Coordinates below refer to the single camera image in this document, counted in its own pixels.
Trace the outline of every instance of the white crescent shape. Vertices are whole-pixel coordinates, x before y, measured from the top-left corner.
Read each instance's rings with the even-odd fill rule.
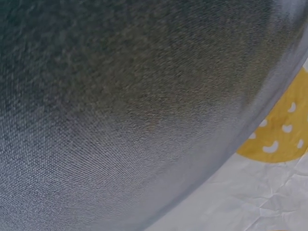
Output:
[[[296,104],[295,104],[295,102],[293,102],[293,103],[291,104],[291,107],[290,107],[290,109],[288,110],[288,112],[295,112],[295,109],[296,109]]]
[[[274,141],[272,146],[270,147],[264,146],[263,151],[265,153],[274,153],[275,151],[277,151],[278,147],[279,147],[278,141]]]
[[[253,132],[250,136],[249,136],[249,139],[255,139],[257,136],[256,136],[256,134]]]
[[[267,124],[268,124],[268,121],[267,121],[266,119],[264,119],[264,120],[260,123],[259,127],[265,127]]]
[[[282,126],[282,130],[285,132],[285,133],[290,133],[291,131],[292,131],[292,125],[290,124],[290,125],[283,125]]]
[[[298,144],[297,144],[297,148],[302,148],[303,144],[304,144],[304,141],[302,139],[300,139]]]

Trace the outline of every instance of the gray fabric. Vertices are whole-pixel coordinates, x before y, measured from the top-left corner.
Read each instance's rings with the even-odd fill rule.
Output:
[[[308,2],[2,0],[0,230],[143,230],[307,58]]]

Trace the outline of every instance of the crumpled white surface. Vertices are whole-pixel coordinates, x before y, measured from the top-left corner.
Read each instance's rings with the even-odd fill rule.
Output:
[[[304,64],[308,70],[308,60]],[[269,164],[234,154],[146,231],[307,231],[308,153]]]

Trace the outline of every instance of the yellow circle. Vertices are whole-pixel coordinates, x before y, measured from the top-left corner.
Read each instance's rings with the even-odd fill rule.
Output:
[[[279,163],[300,158],[307,148],[308,72],[302,68],[237,153],[261,162]]]

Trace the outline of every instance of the gray cloth surface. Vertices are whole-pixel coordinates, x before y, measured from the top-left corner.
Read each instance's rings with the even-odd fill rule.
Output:
[[[137,231],[307,58],[306,0],[2,0],[0,231]]]

